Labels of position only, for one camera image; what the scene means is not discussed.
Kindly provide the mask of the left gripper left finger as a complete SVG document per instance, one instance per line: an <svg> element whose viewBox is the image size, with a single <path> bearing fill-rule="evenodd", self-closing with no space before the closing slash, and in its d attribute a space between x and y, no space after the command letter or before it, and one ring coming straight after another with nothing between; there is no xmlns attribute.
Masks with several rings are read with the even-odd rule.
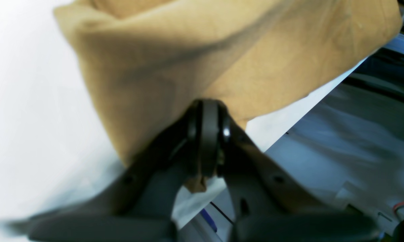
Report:
<svg viewBox="0 0 404 242"><path fill-rule="evenodd" d="M93 198L0 225L38 242L178 241L171 216L179 189L198 173L201 113L196 100Z"/></svg>

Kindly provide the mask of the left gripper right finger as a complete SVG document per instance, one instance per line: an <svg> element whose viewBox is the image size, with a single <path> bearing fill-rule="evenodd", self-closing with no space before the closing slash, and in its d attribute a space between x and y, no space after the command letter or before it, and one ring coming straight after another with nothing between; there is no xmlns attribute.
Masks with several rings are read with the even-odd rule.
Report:
<svg viewBox="0 0 404 242"><path fill-rule="evenodd" d="M377 242L368 216L335 209L263 154L225 104L204 99L201 172L224 178L236 220L230 242Z"/></svg>

